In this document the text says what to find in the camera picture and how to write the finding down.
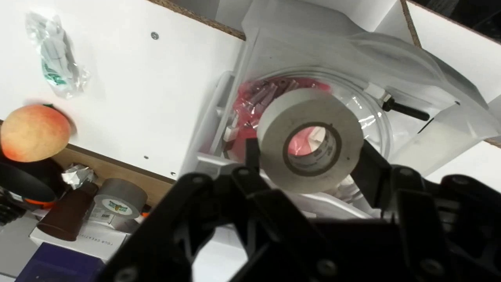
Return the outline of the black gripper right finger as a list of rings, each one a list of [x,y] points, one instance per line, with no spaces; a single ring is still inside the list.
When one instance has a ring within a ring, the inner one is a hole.
[[[426,181],[388,164],[368,142],[359,189],[396,225],[406,267],[418,282],[501,282],[501,195],[465,175]]]

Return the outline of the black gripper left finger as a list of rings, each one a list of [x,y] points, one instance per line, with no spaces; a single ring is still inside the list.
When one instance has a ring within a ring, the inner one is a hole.
[[[255,175],[183,176],[96,282],[194,282],[193,266],[218,228],[232,226],[248,262],[229,282],[293,282],[290,264],[251,219],[248,198],[269,192]]]

